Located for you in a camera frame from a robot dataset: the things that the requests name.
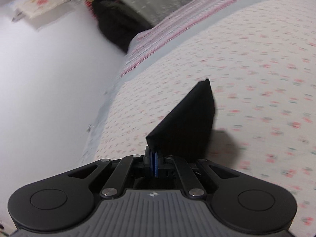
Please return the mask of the black pants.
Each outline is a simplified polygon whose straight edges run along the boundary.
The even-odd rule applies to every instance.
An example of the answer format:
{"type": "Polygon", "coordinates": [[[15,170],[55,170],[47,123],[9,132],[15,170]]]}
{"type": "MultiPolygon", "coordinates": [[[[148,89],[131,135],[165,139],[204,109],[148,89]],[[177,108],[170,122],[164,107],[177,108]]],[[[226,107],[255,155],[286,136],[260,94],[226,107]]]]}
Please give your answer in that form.
{"type": "Polygon", "coordinates": [[[215,114],[210,81],[200,81],[146,136],[150,151],[158,157],[204,158],[215,114]]]}

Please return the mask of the black hanging clothes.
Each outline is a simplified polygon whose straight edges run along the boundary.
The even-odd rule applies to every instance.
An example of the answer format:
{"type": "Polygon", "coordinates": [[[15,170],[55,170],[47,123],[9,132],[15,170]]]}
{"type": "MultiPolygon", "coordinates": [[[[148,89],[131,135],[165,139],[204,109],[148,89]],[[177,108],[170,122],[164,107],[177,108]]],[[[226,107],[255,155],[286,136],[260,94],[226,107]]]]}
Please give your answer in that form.
{"type": "Polygon", "coordinates": [[[85,0],[98,21],[101,33],[127,53],[133,38],[153,25],[121,0],[85,0]]]}

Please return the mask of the cherry print bed sheet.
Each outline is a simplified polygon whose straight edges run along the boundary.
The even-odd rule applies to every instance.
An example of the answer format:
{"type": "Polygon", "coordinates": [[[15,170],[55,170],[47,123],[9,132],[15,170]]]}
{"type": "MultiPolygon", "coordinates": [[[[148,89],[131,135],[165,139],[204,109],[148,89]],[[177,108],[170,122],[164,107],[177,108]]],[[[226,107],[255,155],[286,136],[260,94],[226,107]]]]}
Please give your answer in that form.
{"type": "Polygon", "coordinates": [[[293,194],[295,236],[315,236],[315,0],[239,0],[119,77],[80,165],[145,151],[146,135],[209,79],[207,158],[293,194]]]}

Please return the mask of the pink striped blanket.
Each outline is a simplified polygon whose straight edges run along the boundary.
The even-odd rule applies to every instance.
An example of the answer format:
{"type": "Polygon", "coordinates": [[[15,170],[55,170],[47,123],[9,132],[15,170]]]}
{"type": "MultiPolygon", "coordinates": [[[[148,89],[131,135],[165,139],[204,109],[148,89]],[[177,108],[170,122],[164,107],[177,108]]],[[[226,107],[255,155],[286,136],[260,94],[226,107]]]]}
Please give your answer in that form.
{"type": "Polygon", "coordinates": [[[138,34],[130,44],[121,76],[194,25],[239,0],[193,0],[172,12],[153,28],[138,34]]]}

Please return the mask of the floral wall picture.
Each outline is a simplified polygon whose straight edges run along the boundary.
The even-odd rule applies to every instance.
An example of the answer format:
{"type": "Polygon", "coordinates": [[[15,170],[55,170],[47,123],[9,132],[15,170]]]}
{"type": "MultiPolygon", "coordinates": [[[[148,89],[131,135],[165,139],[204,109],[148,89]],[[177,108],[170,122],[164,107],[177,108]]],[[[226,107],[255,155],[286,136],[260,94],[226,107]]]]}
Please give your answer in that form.
{"type": "Polygon", "coordinates": [[[39,30],[73,11],[72,0],[16,0],[10,4],[11,21],[25,21],[39,30]]]}

